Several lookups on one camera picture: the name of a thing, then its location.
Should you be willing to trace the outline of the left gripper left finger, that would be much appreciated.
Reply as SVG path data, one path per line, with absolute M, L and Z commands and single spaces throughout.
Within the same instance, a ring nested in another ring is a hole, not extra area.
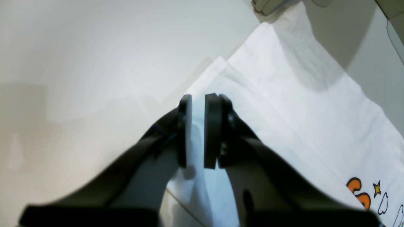
M 140 140 L 75 192 L 28 205 L 20 227 L 161 227 L 168 182 L 187 167 L 192 97 L 157 120 Z

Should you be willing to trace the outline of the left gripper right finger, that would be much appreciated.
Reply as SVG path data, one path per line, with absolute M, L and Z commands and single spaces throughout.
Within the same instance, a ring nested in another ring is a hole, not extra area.
M 205 95 L 204 167 L 224 169 L 245 227 L 379 227 L 370 211 L 349 208 L 311 184 L 265 145 L 231 100 Z

